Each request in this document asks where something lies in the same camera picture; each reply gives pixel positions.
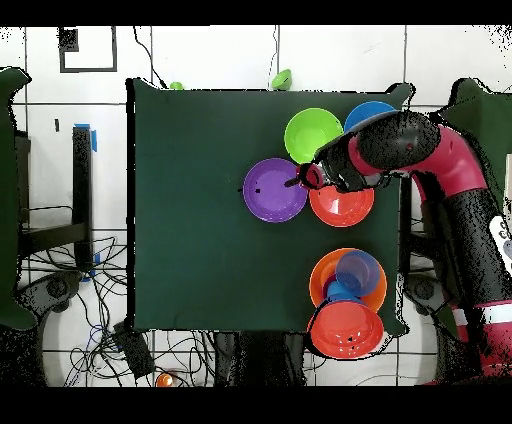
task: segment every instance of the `white tile wall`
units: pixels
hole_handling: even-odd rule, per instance
[[[405,79],[417,88],[412,105],[414,110],[421,112],[437,110],[446,104],[452,84],[461,77],[478,77],[493,90],[503,90],[512,84],[511,56],[504,48],[506,42],[487,29],[407,26],[407,37],[405,29],[403,25],[282,25],[279,68],[292,70],[292,90],[382,91]],[[0,29],[0,67],[25,68],[26,48],[27,72],[32,78],[26,91],[28,122],[25,90],[16,94],[13,113],[18,128],[25,130],[28,127],[32,139],[31,206],[71,205],[72,126],[90,124],[98,137],[98,151],[92,152],[94,227],[108,230],[95,231],[94,237],[102,239],[115,235],[116,251],[119,251],[126,243],[126,234],[110,230],[126,228],[126,118],[122,105],[126,101],[125,80],[142,77],[150,81],[152,75],[149,57],[135,42],[133,28],[117,27],[116,30],[116,73],[60,74],[57,28],[42,27],[27,28],[26,43],[24,28]],[[156,72],[166,84],[180,81],[186,89],[267,88],[278,67],[277,57],[271,66],[276,52],[274,30],[274,25],[137,27],[139,40],[153,54]],[[67,66],[109,66],[112,62],[110,28],[78,27],[78,31],[80,52],[66,53]],[[153,76],[153,82],[159,85],[156,76]],[[55,119],[59,119],[59,132],[55,130]],[[420,218],[419,196],[414,188],[413,185],[413,217]],[[35,227],[59,225],[69,220],[66,209],[31,214]],[[108,241],[97,242],[96,251],[106,244]],[[55,254],[54,257],[55,260],[67,260],[64,255]],[[126,252],[111,262],[124,268]],[[425,265],[418,258],[412,258],[411,263],[413,266]],[[48,265],[32,260],[31,267],[45,269]],[[126,275],[123,270],[107,272]],[[34,280],[45,274],[32,270],[30,276]],[[106,279],[106,275],[98,276],[100,282]],[[20,284],[27,284],[28,280],[28,272],[24,272]],[[126,293],[121,285],[116,285],[113,290]],[[88,308],[89,321],[98,324],[98,299],[93,283],[80,283],[79,293]],[[105,302],[111,312],[112,324],[125,318],[125,297],[109,293]],[[373,358],[327,361],[316,370],[316,385],[396,385],[397,375],[398,385],[430,381],[437,359],[433,325],[429,319],[416,314],[407,299],[404,299],[402,315],[411,331],[401,337],[398,344],[396,339],[392,340],[384,354]],[[70,308],[64,313],[50,315],[43,342],[50,385],[62,386],[71,369],[69,351],[76,347],[85,348],[89,335],[84,306],[78,297],[72,299]],[[197,354],[190,357],[188,353],[193,341],[177,345],[174,351],[183,353],[176,353],[176,356],[162,354],[168,350],[168,343],[172,346],[187,337],[190,332],[154,331],[149,333],[148,343],[150,349],[154,345],[156,350],[153,354],[158,357],[157,366],[177,369],[179,375],[191,384],[191,377],[186,372],[190,367],[189,358],[192,368],[198,368],[200,364]],[[306,369],[311,367],[312,358],[310,353],[305,354]],[[321,358],[316,358],[317,366],[321,362]],[[115,361],[115,367],[123,371],[126,364]],[[314,385],[315,373],[309,370],[306,374],[308,385]],[[132,376],[121,379],[123,386],[135,385]],[[196,384],[204,382],[204,366],[194,379]],[[144,378],[138,383],[139,386],[147,385]],[[95,379],[92,385],[116,386],[117,382],[115,379]]]
[[[153,27],[154,68],[166,85],[179,81],[185,89],[264,89],[273,32],[274,25]]]
[[[32,140],[31,207],[71,205],[73,199],[73,126],[96,131],[92,155],[93,227],[126,228],[126,111],[124,106],[29,105]],[[59,132],[55,130],[59,120]],[[56,211],[55,217],[66,215]]]
[[[0,68],[8,66],[25,69],[25,29],[22,27],[0,28]],[[25,102],[25,88],[16,93],[13,101]]]
[[[96,46],[111,44],[108,31],[78,28],[78,42],[82,38]],[[32,77],[27,93],[29,103],[120,103],[126,102],[126,78],[142,77],[150,79],[151,66],[144,49],[135,42],[132,27],[117,27],[117,66],[118,72],[60,73],[57,28],[27,28],[27,68]],[[138,39],[146,46],[150,45],[150,28],[137,27]],[[86,49],[84,52],[71,53],[85,55],[81,63],[91,68],[103,67],[108,62],[105,56],[111,55],[109,49]]]
[[[305,371],[308,386],[315,385],[315,371],[309,370],[313,368],[313,359],[318,367],[316,369],[317,386],[357,386],[373,376],[396,375],[397,371],[397,355],[394,354],[354,361],[328,359],[319,367],[324,359],[307,353],[304,355],[304,367],[308,369]]]
[[[495,29],[470,25],[408,25],[407,81],[412,104],[445,105],[459,78],[479,78],[493,91],[512,84],[512,50]]]
[[[292,90],[384,91],[404,77],[404,26],[282,25]]]

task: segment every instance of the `black frame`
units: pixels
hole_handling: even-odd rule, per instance
[[[28,152],[30,140],[17,132],[18,173],[20,185],[20,221],[28,222]],[[87,128],[73,128],[73,214],[72,223],[42,229],[23,229],[19,235],[18,254],[26,258],[33,253],[74,243],[76,266],[89,271],[92,262],[92,190],[91,137]]]

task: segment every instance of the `orange object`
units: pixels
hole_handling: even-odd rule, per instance
[[[343,194],[334,186],[309,190],[313,212],[333,227],[350,227],[362,221],[370,212],[374,198],[373,188]]]
[[[172,387],[172,375],[163,372],[156,379],[156,387]]]
[[[324,355],[336,359],[357,358],[371,352],[382,340],[384,325],[370,308],[356,302],[325,305],[308,330],[311,341]]]
[[[336,264],[345,253],[352,250],[357,249],[344,248],[329,252],[320,259],[313,268],[313,272],[309,279],[309,295],[311,296],[311,301],[315,307],[318,307],[324,301],[323,287],[329,277],[336,273]],[[384,270],[380,264],[379,268],[380,278],[377,283],[377,288],[372,293],[361,298],[364,304],[375,313],[379,311],[380,307],[384,303],[387,290],[386,274],[384,274]]]

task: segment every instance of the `green tablecloth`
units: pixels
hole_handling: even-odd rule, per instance
[[[135,328],[305,331],[314,265],[355,247],[382,264],[388,292],[380,316],[390,334],[403,333],[395,317],[398,180],[378,188],[370,214],[346,229],[321,222],[309,204],[288,222],[263,222],[239,189],[255,163],[289,159],[283,135],[295,113],[321,107],[343,123],[369,100],[400,109],[410,85],[373,94],[133,85]]]

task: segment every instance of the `plastic bowl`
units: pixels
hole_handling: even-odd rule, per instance
[[[358,249],[343,248],[334,250],[329,252],[317,262],[309,279],[309,295],[311,296],[311,301],[315,307],[318,307],[325,300],[324,284],[332,275],[335,275],[336,265],[338,264],[341,257],[345,255],[345,253],[354,250]],[[374,312],[378,312],[384,303],[387,290],[386,274],[384,274],[384,270],[380,264],[379,268],[380,276],[379,282],[377,283],[377,288],[372,293],[361,298],[364,304]]]
[[[350,131],[354,126],[364,121],[365,119],[371,118],[372,116],[378,115],[379,113],[391,112],[395,108],[387,103],[383,102],[366,102],[362,103],[352,110],[345,120],[345,131]]]
[[[284,145],[295,162],[307,163],[320,147],[342,134],[343,127],[336,116],[325,109],[310,108],[288,122]]]
[[[355,359],[375,349],[384,325],[375,311],[350,301],[330,302],[317,310],[308,324],[311,342],[321,353],[336,359]]]
[[[285,69],[279,72],[272,80],[272,88],[274,90],[287,91],[292,86],[292,71]]]
[[[315,215],[332,227],[350,227],[361,222],[372,209],[373,188],[339,193],[334,186],[309,191],[309,203]]]
[[[254,165],[244,180],[243,195],[249,210],[267,222],[285,222],[297,215],[308,198],[300,185],[285,187],[297,175],[297,167],[285,159],[265,159]]]

